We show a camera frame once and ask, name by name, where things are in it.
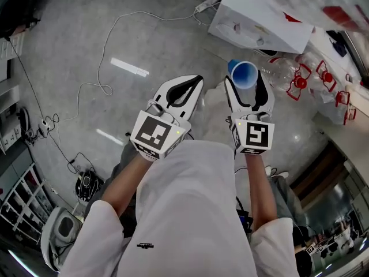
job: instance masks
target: red bottle cap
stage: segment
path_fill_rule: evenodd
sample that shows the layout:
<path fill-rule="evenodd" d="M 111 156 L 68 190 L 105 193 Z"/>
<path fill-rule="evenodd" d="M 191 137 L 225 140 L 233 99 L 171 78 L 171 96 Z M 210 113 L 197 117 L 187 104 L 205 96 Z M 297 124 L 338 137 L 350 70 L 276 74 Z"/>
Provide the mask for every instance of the red bottle cap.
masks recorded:
<path fill-rule="evenodd" d="M 303 77 L 301 77 L 301 76 L 299 76 L 299 77 L 296 79 L 296 81 L 295 81 L 295 85 L 296 85 L 296 87 L 298 87 L 298 88 L 304 89 L 304 88 L 306 87 L 306 85 L 307 85 L 306 79 L 305 79 L 305 78 L 303 78 Z"/>
<path fill-rule="evenodd" d="M 333 76 L 331 73 L 328 73 L 327 71 L 323 72 L 323 78 L 324 78 L 324 82 L 328 82 L 331 83 L 333 81 Z"/>

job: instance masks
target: sneaker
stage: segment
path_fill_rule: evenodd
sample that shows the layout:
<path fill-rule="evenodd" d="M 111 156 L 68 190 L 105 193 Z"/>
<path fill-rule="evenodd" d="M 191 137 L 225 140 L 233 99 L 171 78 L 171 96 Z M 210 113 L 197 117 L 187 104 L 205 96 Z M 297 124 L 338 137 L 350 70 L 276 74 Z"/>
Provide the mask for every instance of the sneaker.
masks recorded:
<path fill-rule="evenodd" d="M 286 179 L 286 178 L 289 177 L 289 172 L 288 171 L 283 171 L 282 173 L 275 174 L 272 177 L 277 177 L 277 176 L 281 176 L 281 177 L 284 177 Z"/>
<path fill-rule="evenodd" d="M 269 177 L 271 174 L 272 174 L 272 167 L 271 166 L 266 166 L 265 167 L 265 173 L 266 173 L 266 176 Z"/>

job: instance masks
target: blue plastic cup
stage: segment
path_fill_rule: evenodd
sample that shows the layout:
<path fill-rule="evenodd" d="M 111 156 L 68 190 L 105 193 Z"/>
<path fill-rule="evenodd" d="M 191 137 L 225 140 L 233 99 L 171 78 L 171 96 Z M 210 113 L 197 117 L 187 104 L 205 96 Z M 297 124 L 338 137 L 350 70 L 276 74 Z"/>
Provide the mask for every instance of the blue plastic cup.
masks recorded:
<path fill-rule="evenodd" d="M 228 63 L 228 72 L 236 87 L 239 89 L 249 89 L 258 80 L 259 71 L 252 62 L 242 62 L 232 59 Z"/>

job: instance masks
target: wall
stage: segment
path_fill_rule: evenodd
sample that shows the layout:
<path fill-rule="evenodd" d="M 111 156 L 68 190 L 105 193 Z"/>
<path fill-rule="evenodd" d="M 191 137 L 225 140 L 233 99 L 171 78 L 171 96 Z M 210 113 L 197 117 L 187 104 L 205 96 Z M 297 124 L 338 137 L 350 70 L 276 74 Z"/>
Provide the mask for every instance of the wall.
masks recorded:
<path fill-rule="evenodd" d="M 313 121 L 348 158 L 364 182 L 369 185 L 369 117 L 359 110 L 345 126 L 332 124 L 317 114 Z"/>

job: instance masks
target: white shirt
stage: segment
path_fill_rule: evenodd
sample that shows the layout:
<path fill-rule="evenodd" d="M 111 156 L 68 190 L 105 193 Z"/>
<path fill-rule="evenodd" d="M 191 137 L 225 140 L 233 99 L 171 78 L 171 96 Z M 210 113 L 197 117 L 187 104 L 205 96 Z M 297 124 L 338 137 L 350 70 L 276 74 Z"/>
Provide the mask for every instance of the white shirt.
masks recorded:
<path fill-rule="evenodd" d="M 60 276 L 298 276 L 290 219 L 269 222 L 248 243 L 226 145 L 182 142 L 152 165 L 136 202 L 125 250 L 115 211 L 95 202 Z"/>
<path fill-rule="evenodd" d="M 351 229 L 347 228 L 342 232 L 342 238 L 344 240 L 344 245 L 348 245 L 349 248 L 354 246 L 353 240 L 351 238 Z"/>

